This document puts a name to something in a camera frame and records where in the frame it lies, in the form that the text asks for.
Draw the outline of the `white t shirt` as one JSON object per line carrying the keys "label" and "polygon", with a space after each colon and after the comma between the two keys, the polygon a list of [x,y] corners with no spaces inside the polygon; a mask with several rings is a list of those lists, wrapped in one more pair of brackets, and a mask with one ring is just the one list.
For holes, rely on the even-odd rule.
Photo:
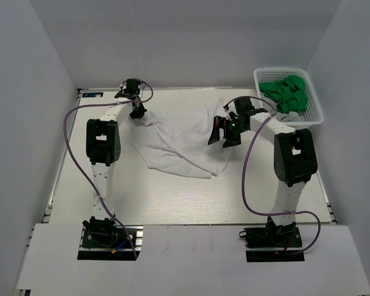
{"label": "white t shirt", "polygon": [[233,152],[224,140],[208,144],[215,116],[225,116],[224,99],[208,107],[150,111],[131,121],[131,142],[149,169],[187,178],[210,179],[222,173]]}

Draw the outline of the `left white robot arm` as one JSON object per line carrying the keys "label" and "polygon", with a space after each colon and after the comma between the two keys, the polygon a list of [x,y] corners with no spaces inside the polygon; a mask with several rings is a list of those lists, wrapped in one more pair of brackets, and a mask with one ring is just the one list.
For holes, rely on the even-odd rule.
{"label": "left white robot arm", "polygon": [[112,189],[115,164],[120,158],[121,142],[119,127],[128,118],[142,118],[147,109],[141,102],[141,93],[147,85],[139,79],[127,79],[110,106],[97,119],[86,125],[86,155],[91,162],[94,193],[92,216],[97,220],[113,220]]}

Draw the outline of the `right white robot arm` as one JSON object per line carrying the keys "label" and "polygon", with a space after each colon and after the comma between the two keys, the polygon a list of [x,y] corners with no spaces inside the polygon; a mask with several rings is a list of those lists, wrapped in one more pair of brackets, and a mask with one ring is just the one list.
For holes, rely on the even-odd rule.
{"label": "right white robot arm", "polygon": [[282,245],[295,231],[295,215],[300,195],[318,169],[313,138],[308,129],[295,129],[276,118],[275,111],[255,108],[252,97],[232,99],[224,105],[225,115],[215,116],[208,144],[224,139],[223,147],[241,144],[241,134],[253,131],[272,143],[273,168],[278,187],[273,209],[265,214],[266,238],[275,246]]}

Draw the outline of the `blue label sticker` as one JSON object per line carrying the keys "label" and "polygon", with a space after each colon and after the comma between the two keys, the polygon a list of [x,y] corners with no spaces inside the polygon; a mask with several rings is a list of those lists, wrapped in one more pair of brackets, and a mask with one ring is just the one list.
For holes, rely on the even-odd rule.
{"label": "blue label sticker", "polygon": [[103,92],[84,92],[82,97],[86,98],[95,98],[95,97],[102,97],[104,95]]}

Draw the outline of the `grey t shirt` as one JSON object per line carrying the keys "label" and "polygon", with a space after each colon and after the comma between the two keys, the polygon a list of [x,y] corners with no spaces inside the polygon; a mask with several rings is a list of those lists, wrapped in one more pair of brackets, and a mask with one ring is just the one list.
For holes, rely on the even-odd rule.
{"label": "grey t shirt", "polygon": [[278,113],[276,118],[281,122],[299,122],[303,121],[303,116],[297,112]]}

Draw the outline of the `white plastic basket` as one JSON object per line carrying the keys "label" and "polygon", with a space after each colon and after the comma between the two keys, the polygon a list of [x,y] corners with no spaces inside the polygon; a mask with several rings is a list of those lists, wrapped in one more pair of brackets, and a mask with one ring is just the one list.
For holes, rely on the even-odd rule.
{"label": "white plastic basket", "polygon": [[262,105],[272,112],[276,108],[276,104],[269,98],[265,97],[263,93],[260,91],[258,86],[261,82],[273,82],[283,80],[284,78],[288,77],[289,75],[296,75],[305,81],[306,84],[306,94],[308,97],[308,104],[307,109],[304,113],[302,113],[303,121],[299,122],[284,122],[289,126],[294,128],[308,128],[313,125],[319,125],[324,121],[323,112],[321,110],[321,106],[318,101],[318,97],[315,93],[314,87],[310,80],[310,77],[306,73],[306,71],[300,68],[289,68],[289,67],[275,67],[275,68],[258,68],[253,72],[253,77],[255,81],[255,86],[257,90],[257,95],[264,100],[265,103]]}

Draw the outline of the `green t shirt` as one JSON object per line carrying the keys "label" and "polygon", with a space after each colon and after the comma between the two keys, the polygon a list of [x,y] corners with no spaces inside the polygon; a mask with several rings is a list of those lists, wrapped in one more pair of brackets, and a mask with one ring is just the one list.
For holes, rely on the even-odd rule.
{"label": "green t shirt", "polygon": [[261,82],[258,86],[263,95],[276,104],[280,113],[296,112],[301,115],[307,109],[306,84],[299,76],[289,75],[283,80]]}

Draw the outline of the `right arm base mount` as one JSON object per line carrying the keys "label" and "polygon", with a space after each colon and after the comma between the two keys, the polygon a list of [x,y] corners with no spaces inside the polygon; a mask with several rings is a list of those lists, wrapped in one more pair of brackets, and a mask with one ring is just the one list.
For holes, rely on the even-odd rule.
{"label": "right arm base mount", "polygon": [[277,226],[268,217],[264,227],[245,228],[239,232],[245,240],[248,263],[283,263],[305,260],[299,228],[293,222]]}

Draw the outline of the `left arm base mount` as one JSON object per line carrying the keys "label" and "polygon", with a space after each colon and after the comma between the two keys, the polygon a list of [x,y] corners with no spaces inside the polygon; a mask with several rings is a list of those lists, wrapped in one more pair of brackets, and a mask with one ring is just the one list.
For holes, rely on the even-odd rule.
{"label": "left arm base mount", "polygon": [[91,217],[83,221],[78,260],[135,261],[142,248],[142,226],[122,228],[115,221]]}

